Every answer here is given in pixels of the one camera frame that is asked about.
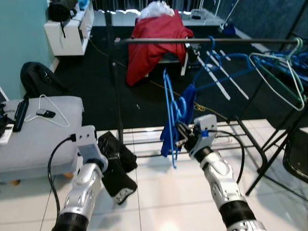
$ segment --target red garment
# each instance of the red garment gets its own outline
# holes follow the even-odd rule
[[[193,37],[193,32],[183,25],[178,11],[174,13],[174,16],[164,14],[160,17],[149,17],[139,20],[131,37],[173,39]],[[129,44],[129,61],[126,73],[127,84],[132,86],[146,74],[150,73],[167,52],[176,54],[180,62],[184,64],[186,53],[184,44]]]

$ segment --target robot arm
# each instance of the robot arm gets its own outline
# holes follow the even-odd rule
[[[86,231],[96,198],[103,188],[102,177],[108,160],[98,148],[95,127],[81,127],[76,132],[76,143],[83,157],[83,166],[52,231]]]
[[[216,124],[214,115],[195,119],[193,128],[178,123],[177,129],[183,139],[176,145],[184,145],[190,157],[200,163],[227,231],[266,231],[241,194],[233,178],[232,167],[210,148],[216,133],[207,130],[216,130]],[[95,128],[82,127],[76,133],[76,142],[84,165],[73,182],[52,231],[86,231],[96,198],[103,188],[102,177],[108,160],[97,146]]]
[[[210,148],[216,133],[208,133],[205,130],[216,127],[216,117],[206,115],[196,119],[194,123],[194,128],[189,128],[183,123],[177,124],[177,129],[183,137],[177,146],[184,145],[190,157],[200,163],[227,231],[266,231],[242,196],[233,178],[232,167],[218,152]]]

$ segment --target black backpack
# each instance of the black backpack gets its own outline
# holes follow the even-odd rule
[[[20,80],[26,90],[25,98],[37,98],[42,94],[59,96],[68,92],[68,87],[50,69],[36,62],[23,65]]]
[[[49,19],[61,23],[60,25],[64,38],[64,26],[69,22],[72,17],[76,15],[77,12],[74,7],[77,2],[77,0],[52,0],[49,4]]]

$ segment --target white shelf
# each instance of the white shelf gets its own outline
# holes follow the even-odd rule
[[[44,25],[44,28],[53,54],[55,56],[84,55],[93,21],[94,10],[91,0],[89,0],[83,11],[77,12],[76,16],[65,25],[65,38],[61,24],[49,20]]]

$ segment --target grey cushion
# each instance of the grey cushion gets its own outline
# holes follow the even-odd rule
[[[47,175],[48,159],[55,146],[81,126],[82,100],[73,96],[50,97],[62,111],[70,126],[63,128],[41,118],[23,124],[22,130],[13,133],[9,143],[0,146],[0,181],[22,180]],[[5,111],[16,110],[21,100],[7,101]],[[30,99],[26,117],[35,116],[39,107],[39,99]],[[47,99],[41,99],[41,108],[53,111],[52,119],[65,125],[57,109]],[[14,119],[15,112],[8,113]],[[64,143],[53,157],[51,170],[53,174],[73,172],[77,163],[77,147],[75,143]]]

